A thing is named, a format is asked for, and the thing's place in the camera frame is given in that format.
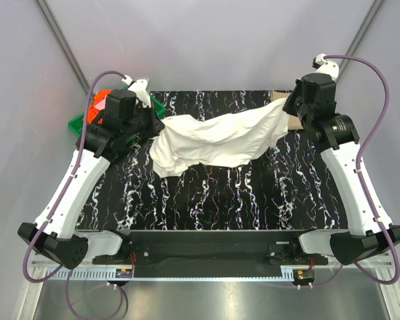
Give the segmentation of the white printed t shirt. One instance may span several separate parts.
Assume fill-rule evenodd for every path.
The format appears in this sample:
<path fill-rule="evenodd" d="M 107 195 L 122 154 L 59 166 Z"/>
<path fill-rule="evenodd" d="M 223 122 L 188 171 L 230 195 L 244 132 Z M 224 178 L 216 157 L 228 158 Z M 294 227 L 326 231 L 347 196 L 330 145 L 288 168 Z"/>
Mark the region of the white printed t shirt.
<path fill-rule="evenodd" d="M 149 154 L 160 176 L 178 177 L 193 165 L 234 168 L 258 159 L 288 133 L 285 99 L 206 121 L 190 115 L 167 117 Z"/>

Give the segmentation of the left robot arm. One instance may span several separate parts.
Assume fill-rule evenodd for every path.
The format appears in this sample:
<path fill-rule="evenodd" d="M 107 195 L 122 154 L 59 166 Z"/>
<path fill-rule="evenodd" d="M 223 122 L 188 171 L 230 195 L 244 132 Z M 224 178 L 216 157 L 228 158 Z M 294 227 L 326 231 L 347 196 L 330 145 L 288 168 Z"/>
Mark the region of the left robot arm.
<path fill-rule="evenodd" d="M 36 253 L 66 269 L 101 255 L 125 263 L 131 248 L 118 233 L 77 231 L 76 223 L 97 181 L 114 160 L 128 152 L 129 143 L 135 138 L 152 138 L 163 128 L 146 90 L 112 90 L 104 109 L 82 130 L 52 199 L 34 222 L 20 225 L 18 236 Z"/>

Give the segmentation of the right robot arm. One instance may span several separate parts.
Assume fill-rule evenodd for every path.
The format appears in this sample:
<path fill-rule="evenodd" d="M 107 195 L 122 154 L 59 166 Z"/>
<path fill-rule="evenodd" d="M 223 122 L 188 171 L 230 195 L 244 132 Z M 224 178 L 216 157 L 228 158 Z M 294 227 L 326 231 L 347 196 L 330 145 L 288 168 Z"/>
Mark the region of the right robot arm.
<path fill-rule="evenodd" d="M 356 168 L 359 135 L 351 118 L 335 111 L 336 83 L 323 73 L 310 73 L 295 83 L 283 110 L 301 120 L 330 170 L 348 228 L 302 233 L 289 248 L 291 260 L 301 265 L 322 254 L 350 265 L 388 251 L 390 244 L 400 243 L 400 225 L 382 208 L 365 166 Z"/>

